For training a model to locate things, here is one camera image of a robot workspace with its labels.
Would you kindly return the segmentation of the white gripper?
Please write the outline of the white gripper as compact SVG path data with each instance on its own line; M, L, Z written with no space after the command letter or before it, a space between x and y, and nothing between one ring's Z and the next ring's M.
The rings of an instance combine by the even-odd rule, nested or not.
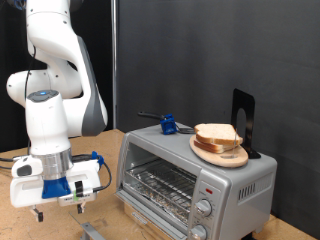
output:
M77 204L78 214L85 211L88 201L94 201L99 191L98 159L71 162L69 154L21 156L15 161L11 174L11 204L29 207L37 222L44 219L36 205L58 202L60 206Z

